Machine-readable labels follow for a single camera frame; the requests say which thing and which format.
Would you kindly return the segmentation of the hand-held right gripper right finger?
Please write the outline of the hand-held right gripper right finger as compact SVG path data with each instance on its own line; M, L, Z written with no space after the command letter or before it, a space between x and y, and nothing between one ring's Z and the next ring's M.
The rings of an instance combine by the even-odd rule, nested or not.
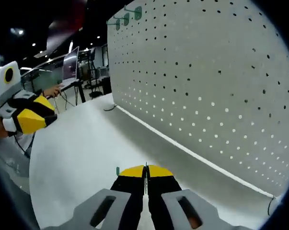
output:
M149 211L157 230L246 230L219 217L217 209L189 189L183 190L166 168L148 165Z

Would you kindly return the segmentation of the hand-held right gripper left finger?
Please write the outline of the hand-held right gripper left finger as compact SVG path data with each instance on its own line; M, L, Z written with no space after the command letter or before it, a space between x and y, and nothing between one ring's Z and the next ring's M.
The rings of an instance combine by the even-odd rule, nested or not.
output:
M145 167L123 170L110 189L102 189L74 209L76 230L136 230L143 209Z

